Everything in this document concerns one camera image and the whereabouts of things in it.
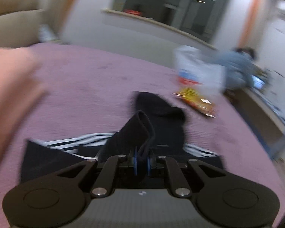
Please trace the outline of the white plastic shopping bag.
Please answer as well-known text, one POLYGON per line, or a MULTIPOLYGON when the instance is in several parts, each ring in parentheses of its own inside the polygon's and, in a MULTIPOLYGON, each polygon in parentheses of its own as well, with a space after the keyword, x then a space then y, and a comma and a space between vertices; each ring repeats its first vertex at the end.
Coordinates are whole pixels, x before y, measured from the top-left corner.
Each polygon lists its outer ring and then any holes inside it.
POLYGON ((222 94, 226 88, 226 68, 203 60, 202 52, 182 45, 173 51, 174 67, 183 86, 190 86, 208 98, 222 94))

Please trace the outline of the navy hoodie with white stripes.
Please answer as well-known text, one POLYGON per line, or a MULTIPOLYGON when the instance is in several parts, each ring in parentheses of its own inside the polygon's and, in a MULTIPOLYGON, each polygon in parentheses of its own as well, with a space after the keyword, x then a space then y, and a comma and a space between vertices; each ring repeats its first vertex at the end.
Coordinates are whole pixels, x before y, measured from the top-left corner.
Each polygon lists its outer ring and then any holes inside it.
POLYGON ((160 155, 179 163, 189 158, 223 168, 214 151, 186 143, 186 116, 160 96, 138 92, 134 96, 134 114, 116 132, 85 134, 69 139, 41 141, 28 139, 20 169, 20 182, 45 176, 73 164, 94 158, 104 163, 109 157, 124 154, 138 162, 160 155))

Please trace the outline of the long desk with blue legs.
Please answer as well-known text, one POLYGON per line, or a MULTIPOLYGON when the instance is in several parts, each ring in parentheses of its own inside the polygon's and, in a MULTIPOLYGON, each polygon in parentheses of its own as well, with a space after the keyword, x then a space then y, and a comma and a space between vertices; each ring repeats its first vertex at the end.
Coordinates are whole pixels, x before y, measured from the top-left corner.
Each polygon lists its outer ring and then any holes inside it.
POLYGON ((285 150, 285 113, 279 107, 270 74, 253 75, 253 85, 234 91, 232 104, 272 160, 285 150))

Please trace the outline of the beige orange curtain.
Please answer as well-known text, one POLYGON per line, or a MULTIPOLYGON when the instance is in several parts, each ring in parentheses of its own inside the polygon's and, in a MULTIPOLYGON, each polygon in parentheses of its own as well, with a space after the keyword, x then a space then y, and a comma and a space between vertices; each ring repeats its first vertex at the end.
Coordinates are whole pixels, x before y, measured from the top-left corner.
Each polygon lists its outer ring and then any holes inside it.
POLYGON ((252 0, 238 47, 257 49, 276 0, 252 0))
POLYGON ((46 11, 46 24, 53 33, 53 42, 59 42, 64 24, 67 21, 68 15, 75 0, 49 0, 46 11))

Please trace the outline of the beige padded headboard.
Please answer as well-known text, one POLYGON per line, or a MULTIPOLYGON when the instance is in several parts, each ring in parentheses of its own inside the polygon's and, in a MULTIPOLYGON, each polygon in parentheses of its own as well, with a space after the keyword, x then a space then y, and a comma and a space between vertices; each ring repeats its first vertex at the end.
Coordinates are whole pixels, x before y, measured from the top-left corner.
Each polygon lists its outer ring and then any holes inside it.
POLYGON ((46 0, 0 0, 0 47, 38 43, 46 0))

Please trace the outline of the purple bed cover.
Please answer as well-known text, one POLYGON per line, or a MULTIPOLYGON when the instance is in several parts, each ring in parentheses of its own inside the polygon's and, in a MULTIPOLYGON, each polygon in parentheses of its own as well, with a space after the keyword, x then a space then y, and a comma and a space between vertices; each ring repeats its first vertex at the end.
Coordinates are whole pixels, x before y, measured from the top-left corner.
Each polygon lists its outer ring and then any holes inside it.
POLYGON ((285 186, 255 135, 225 97, 213 98, 216 117, 208 119, 175 97, 178 85, 173 69, 74 45, 40 43, 30 49, 41 61, 37 77, 49 93, 22 123, 1 163, 0 227, 9 226, 2 199, 18 184, 25 141, 117 131, 132 116, 135 92, 160 95, 183 109, 187 142, 221 155, 229 172, 272 189, 281 204, 277 219, 282 219, 285 186))

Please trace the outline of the folded pink blanket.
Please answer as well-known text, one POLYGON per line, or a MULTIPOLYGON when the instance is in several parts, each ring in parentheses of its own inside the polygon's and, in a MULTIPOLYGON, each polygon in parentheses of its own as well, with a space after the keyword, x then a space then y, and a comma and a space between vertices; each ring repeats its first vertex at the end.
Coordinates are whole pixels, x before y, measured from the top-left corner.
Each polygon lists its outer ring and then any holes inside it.
POLYGON ((19 124, 46 93, 34 75, 40 66, 29 47, 0 48, 0 162, 19 124))

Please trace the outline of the right beige orange curtain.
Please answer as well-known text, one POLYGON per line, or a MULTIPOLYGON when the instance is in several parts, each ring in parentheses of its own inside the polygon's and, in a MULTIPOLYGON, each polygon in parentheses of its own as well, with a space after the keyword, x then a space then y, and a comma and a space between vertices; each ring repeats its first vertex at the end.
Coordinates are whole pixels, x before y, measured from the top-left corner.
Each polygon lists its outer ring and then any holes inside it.
POLYGON ((276 0, 252 0, 238 47, 257 49, 276 0))

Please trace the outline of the person in blue jacket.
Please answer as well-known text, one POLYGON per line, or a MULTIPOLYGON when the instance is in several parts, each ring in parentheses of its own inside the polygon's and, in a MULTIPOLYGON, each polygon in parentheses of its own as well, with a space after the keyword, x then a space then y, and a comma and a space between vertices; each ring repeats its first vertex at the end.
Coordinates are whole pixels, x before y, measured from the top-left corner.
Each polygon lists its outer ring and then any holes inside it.
POLYGON ((235 91, 253 86, 254 61, 257 54, 251 47, 235 48, 219 54, 213 61, 226 71, 226 90, 235 91))

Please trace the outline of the red yellow snack package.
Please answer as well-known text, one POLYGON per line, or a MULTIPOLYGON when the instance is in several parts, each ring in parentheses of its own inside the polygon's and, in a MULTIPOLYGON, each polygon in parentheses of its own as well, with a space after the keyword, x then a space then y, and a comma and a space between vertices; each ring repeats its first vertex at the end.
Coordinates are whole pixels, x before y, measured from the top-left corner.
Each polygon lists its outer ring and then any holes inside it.
POLYGON ((211 118, 216 117, 214 103, 203 97, 196 89, 182 88, 174 95, 199 113, 211 118))

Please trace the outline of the cluttered bedside table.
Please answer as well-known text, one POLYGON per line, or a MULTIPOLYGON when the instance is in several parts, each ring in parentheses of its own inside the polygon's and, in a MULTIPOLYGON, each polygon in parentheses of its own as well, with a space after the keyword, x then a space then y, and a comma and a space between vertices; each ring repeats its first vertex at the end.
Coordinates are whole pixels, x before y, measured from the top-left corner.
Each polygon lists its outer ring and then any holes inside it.
POLYGON ((62 44, 60 38, 51 30, 48 24, 39 26, 38 39, 41 43, 62 44))

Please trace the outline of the left beige orange curtain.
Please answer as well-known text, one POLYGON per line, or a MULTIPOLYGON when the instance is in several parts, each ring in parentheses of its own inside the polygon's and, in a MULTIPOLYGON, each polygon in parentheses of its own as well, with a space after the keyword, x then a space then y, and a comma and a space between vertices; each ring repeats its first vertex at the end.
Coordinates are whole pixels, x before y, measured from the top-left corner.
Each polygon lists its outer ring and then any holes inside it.
POLYGON ((67 21, 68 15, 75 0, 49 0, 46 11, 46 24, 53 33, 53 42, 59 42, 64 24, 67 21))

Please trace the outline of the dark window with frame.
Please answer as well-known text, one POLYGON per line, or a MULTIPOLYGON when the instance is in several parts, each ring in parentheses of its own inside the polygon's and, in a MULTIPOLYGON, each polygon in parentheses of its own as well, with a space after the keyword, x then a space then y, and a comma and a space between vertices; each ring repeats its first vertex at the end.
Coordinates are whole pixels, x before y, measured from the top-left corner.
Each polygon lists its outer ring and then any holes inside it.
POLYGON ((208 43, 229 0, 114 0, 113 10, 174 27, 208 43))

